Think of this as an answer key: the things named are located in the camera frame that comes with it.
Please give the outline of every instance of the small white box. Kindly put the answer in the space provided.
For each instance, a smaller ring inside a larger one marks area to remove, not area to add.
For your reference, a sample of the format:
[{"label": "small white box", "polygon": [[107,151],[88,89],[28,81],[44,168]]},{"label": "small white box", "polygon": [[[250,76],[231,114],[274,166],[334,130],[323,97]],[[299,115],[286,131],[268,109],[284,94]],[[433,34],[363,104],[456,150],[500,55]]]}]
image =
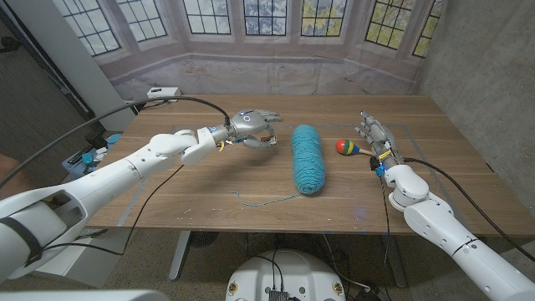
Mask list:
[{"label": "small white box", "polygon": [[147,96],[149,98],[180,95],[182,95],[182,92],[180,91],[180,89],[178,89],[178,87],[155,87],[150,88],[149,92],[147,92]]}]

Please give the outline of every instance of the teal yarn skein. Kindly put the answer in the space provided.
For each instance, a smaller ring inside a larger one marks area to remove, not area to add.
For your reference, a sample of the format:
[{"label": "teal yarn skein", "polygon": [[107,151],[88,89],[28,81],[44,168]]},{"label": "teal yarn skein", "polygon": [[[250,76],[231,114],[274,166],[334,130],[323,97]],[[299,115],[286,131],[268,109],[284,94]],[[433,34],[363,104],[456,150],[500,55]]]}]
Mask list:
[{"label": "teal yarn skein", "polygon": [[310,125],[300,125],[293,131],[291,143],[295,186],[301,193],[315,193],[325,183],[319,133]]}]

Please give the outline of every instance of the metal stand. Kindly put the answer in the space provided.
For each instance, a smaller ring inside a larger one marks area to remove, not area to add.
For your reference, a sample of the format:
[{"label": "metal stand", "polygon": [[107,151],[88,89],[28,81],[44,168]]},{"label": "metal stand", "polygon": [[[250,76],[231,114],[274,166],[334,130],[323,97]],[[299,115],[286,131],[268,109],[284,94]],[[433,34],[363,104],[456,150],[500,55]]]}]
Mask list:
[{"label": "metal stand", "polygon": [[388,263],[390,270],[394,276],[395,286],[398,288],[407,287],[407,279],[405,277],[405,271],[401,265],[400,251],[398,250],[398,244],[393,236],[383,236],[383,247],[388,246]]},{"label": "metal stand", "polygon": [[171,263],[171,270],[169,271],[169,279],[176,281],[181,275],[181,268],[186,259],[187,244],[190,241],[191,231],[181,231],[176,243],[175,256]]}]

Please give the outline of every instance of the maraca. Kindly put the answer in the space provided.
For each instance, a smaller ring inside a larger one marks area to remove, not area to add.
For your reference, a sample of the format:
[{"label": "maraca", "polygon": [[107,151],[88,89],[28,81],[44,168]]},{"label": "maraca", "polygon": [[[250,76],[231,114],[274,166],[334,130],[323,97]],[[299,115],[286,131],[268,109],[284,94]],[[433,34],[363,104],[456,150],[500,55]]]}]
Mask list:
[{"label": "maraca", "polygon": [[348,139],[340,139],[338,142],[336,142],[336,150],[342,154],[342,155],[354,155],[354,154],[366,154],[373,156],[374,153],[372,153],[369,150],[361,150],[358,146],[356,146],[353,142],[349,141]]}]

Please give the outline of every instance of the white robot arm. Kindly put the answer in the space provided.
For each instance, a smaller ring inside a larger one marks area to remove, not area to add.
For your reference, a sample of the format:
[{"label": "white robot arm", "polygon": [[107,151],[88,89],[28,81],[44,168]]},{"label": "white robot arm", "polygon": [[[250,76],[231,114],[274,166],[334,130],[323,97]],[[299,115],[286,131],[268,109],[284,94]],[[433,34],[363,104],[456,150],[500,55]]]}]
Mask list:
[{"label": "white robot arm", "polygon": [[388,187],[394,188],[390,204],[403,212],[409,227],[450,255],[490,300],[534,300],[535,283],[462,226],[448,203],[404,164],[388,128],[361,115],[364,129],[356,130],[372,145]]},{"label": "white robot arm", "polygon": [[[197,131],[181,130],[174,135],[159,134],[149,144],[124,159],[83,176],[76,181],[19,193],[0,201],[0,283],[19,278],[45,264],[65,247],[46,247],[72,242],[89,219],[102,207],[137,182],[173,167],[176,157],[193,165],[231,138],[251,148],[276,143],[272,121],[277,113],[243,110],[229,126],[218,125]],[[263,130],[269,137],[258,141],[252,134]],[[42,200],[62,195],[69,201],[55,210]]]}]

